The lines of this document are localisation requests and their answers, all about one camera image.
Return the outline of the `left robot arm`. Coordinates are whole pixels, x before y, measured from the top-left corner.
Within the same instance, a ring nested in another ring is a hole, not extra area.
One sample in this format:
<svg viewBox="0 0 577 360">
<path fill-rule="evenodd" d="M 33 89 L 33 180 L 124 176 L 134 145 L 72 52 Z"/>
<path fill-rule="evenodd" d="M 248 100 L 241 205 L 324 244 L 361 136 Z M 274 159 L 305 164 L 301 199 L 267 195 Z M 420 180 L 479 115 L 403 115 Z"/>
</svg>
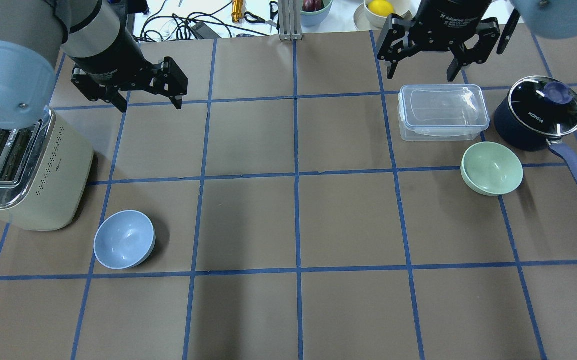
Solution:
<svg viewBox="0 0 577 360">
<path fill-rule="evenodd" d="M 33 125 L 50 104 L 55 65 L 74 62 L 71 82 L 88 101 L 126 112 L 122 92 L 165 96 L 181 109 L 188 78 L 175 60 L 146 60 L 127 28 L 145 0 L 0 0 L 0 129 Z"/>
</svg>

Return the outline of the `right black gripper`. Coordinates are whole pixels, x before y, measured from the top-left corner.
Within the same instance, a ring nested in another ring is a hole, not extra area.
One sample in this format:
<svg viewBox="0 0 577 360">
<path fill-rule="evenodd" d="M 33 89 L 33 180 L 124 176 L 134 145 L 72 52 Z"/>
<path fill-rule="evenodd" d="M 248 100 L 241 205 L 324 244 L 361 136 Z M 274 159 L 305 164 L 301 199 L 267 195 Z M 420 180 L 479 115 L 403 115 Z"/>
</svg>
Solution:
<svg viewBox="0 0 577 360">
<path fill-rule="evenodd" d="M 448 82 L 453 82 L 462 68 L 485 63 L 501 36 L 497 18 L 483 20 L 491 4 L 491 0 L 422 0 L 413 20 L 389 14 L 378 37 L 376 55 L 387 65 L 387 78 L 393 79 L 398 64 L 419 53 L 419 46 L 423 51 L 451 51 Z M 477 43 L 467 48 L 465 42 L 475 35 Z"/>
</svg>

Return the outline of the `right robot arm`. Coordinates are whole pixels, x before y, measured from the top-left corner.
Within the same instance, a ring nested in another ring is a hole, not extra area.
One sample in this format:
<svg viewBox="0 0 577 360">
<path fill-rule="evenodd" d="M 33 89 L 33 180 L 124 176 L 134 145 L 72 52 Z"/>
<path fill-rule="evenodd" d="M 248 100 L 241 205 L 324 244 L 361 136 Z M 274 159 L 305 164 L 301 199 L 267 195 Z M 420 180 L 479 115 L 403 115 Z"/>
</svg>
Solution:
<svg viewBox="0 0 577 360">
<path fill-rule="evenodd" d="M 463 68 L 487 62 L 494 51 L 503 54 L 520 20 L 542 38 L 577 37 L 577 0 L 513 0 L 504 27 L 485 16 L 491 5 L 490 0 L 423 0 L 410 20 L 389 14 L 376 59 L 387 65 L 392 79 L 405 59 L 421 52 L 451 53 L 446 79 L 453 82 Z"/>
</svg>

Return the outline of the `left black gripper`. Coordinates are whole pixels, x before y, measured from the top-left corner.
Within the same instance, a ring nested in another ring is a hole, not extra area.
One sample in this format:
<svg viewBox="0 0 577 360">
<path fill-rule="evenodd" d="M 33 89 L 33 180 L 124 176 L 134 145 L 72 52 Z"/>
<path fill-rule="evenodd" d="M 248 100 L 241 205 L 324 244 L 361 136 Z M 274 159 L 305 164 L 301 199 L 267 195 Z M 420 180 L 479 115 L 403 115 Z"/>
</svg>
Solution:
<svg viewBox="0 0 577 360">
<path fill-rule="evenodd" d="M 127 111 L 127 100 L 121 91 L 146 91 L 151 95 L 168 98 L 177 110 L 183 108 L 183 97 L 188 94 L 188 76 L 172 57 L 164 57 L 158 64 L 149 63 L 126 25 L 119 23 L 113 40 L 106 39 L 110 30 L 94 35 L 85 45 L 100 46 L 93 55 L 84 56 L 80 50 L 70 52 L 74 61 L 71 84 L 88 101 L 103 101 L 122 113 Z"/>
</svg>

